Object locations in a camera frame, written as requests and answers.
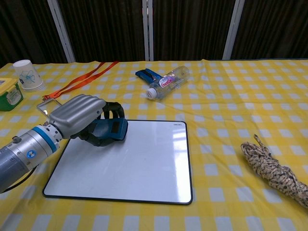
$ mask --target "robotic arm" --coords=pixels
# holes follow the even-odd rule
[[[105,119],[100,119],[104,112]],[[128,123],[119,103],[79,95],[50,114],[49,122],[20,137],[13,137],[0,149],[0,193],[59,149],[62,139],[80,137],[95,146],[123,140]]]

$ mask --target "whiteboard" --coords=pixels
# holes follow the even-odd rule
[[[186,124],[129,120],[125,140],[106,147],[71,139],[43,194],[190,204],[193,194]]]

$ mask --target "stack of paper cups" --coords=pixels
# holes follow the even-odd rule
[[[17,77],[25,91],[36,91],[44,86],[36,69],[28,59],[17,61],[13,64]]]

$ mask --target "yellow checkered tablecloth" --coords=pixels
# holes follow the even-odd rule
[[[46,87],[23,92],[25,99],[15,109],[0,112],[1,146],[45,121],[36,110],[42,95],[97,65],[35,65]],[[165,74],[179,65],[190,69],[189,82],[161,102],[147,100],[148,86],[135,72],[150,68]],[[0,77],[14,76],[12,64],[0,69]],[[119,63],[59,101],[81,93],[118,101],[129,119],[184,120],[193,202],[154,205],[44,198],[41,191],[61,149],[24,184],[0,194],[1,230],[307,230],[307,210],[256,176],[240,145],[253,142],[253,134],[258,134],[282,165],[308,183],[308,60]]]

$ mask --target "blue object in robot hand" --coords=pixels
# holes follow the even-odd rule
[[[104,147],[114,141],[125,139],[128,122],[125,118],[95,119],[81,132],[71,136],[79,137],[97,147]]]
[[[138,76],[139,78],[143,79],[148,84],[151,84],[155,80],[162,78],[161,75],[155,73],[154,71],[152,71],[148,68],[146,68],[145,70],[137,71],[135,73],[135,75]]]
[[[127,133],[128,122],[125,118],[95,119],[92,123],[92,134],[99,139],[122,141]]]

